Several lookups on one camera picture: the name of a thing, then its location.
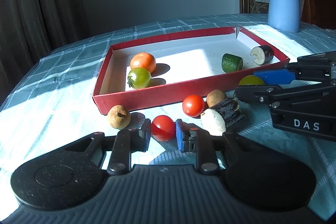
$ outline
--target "table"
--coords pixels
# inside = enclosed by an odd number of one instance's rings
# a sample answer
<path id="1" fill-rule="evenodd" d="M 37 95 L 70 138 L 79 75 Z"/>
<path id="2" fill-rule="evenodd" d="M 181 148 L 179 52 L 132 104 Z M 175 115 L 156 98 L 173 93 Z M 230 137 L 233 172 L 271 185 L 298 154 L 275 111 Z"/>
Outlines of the table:
<path id="1" fill-rule="evenodd" d="M 116 135 L 91 97 L 96 78 L 110 45 L 131 39 L 202 28 L 241 25 L 279 48 L 291 62 L 298 56 L 336 50 L 333 33 L 301 23 L 299 33 L 288 33 L 267 25 L 267 15 L 236 14 L 188 17 L 158 21 L 94 36 L 53 51 L 21 80 L 0 107 L 0 219 L 17 207 L 10 178 L 24 162 L 54 150 L 92 132 Z M 309 165 L 315 172 L 317 187 L 309 207 L 321 218 L 336 210 L 335 143 L 307 138 L 272 127 L 267 106 L 247 105 L 241 109 L 251 121 L 240 132 L 243 136 Z M 201 126 L 200 120 L 187 117 L 181 103 L 137 111 L 132 122 L 168 115 Z M 177 151 L 176 141 L 150 142 L 147 153 L 132 154 L 134 164 L 188 164 L 194 155 Z"/>

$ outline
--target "red box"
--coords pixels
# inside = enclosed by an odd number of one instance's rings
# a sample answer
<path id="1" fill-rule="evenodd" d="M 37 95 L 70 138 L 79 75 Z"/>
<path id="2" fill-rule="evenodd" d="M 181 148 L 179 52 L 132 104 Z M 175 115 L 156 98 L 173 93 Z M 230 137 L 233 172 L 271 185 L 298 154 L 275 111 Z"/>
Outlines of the red box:
<path id="1" fill-rule="evenodd" d="M 233 90 L 241 78 L 256 70 L 275 69 L 289 63 L 279 49 L 273 60 L 262 66 L 253 62 L 250 51 L 258 45 L 270 45 L 246 29 L 235 27 L 209 28 L 146 37 L 112 45 L 98 74 L 93 100 L 101 114 L 115 105 L 133 111 L 181 102 L 191 94 L 207 96 L 215 89 Z M 126 84 L 129 63 L 139 52 L 150 52 L 157 60 L 152 74 L 159 85 L 130 90 Z M 224 53 L 241 56 L 243 69 L 224 73 L 221 57 Z"/>

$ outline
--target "red tomato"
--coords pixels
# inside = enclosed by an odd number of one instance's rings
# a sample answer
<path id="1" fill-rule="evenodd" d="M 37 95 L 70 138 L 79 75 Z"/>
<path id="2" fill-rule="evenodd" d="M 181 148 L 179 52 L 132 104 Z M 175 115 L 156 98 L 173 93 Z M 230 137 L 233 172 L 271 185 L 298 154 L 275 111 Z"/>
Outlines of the red tomato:
<path id="1" fill-rule="evenodd" d="M 152 135 L 158 141 L 168 141 L 175 137 L 175 123 L 166 115 L 160 115 L 152 121 Z"/>
<path id="2" fill-rule="evenodd" d="M 204 110 L 204 100 L 198 95 L 187 96 L 182 103 L 183 112 L 190 117 L 199 116 Z"/>

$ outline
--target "cut eggplant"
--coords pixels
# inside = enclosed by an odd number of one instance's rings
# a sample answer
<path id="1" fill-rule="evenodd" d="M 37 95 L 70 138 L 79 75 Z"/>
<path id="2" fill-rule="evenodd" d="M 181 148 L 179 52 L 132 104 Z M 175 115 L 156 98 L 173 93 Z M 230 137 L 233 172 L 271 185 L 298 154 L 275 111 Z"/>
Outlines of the cut eggplant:
<path id="1" fill-rule="evenodd" d="M 225 73 L 241 70 L 243 59 L 233 54 L 224 54 L 222 57 L 222 69 Z"/>
<path id="2" fill-rule="evenodd" d="M 269 45 L 261 45 L 251 50 L 251 55 L 255 56 L 254 63 L 263 65 L 271 61 L 274 57 L 273 49 Z"/>
<path id="3" fill-rule="evenodd" d="M 234 98 L 227 98 L 201 113 L 202 128 L 213 136 L 222 136 L 244 118 Z"/>

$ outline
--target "green cucumber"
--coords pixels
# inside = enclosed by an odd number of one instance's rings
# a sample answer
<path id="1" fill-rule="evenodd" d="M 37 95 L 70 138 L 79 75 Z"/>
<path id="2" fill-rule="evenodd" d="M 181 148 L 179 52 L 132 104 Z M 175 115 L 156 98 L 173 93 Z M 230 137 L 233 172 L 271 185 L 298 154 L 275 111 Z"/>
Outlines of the green cucumber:
<path id="1" fill-rule="evenodd" d="M 241 70 L 243 67 L 243 59 L 233 54 L 224 54 L 222 57 L 222 69 L 224 72 L 234 72 Z"/>

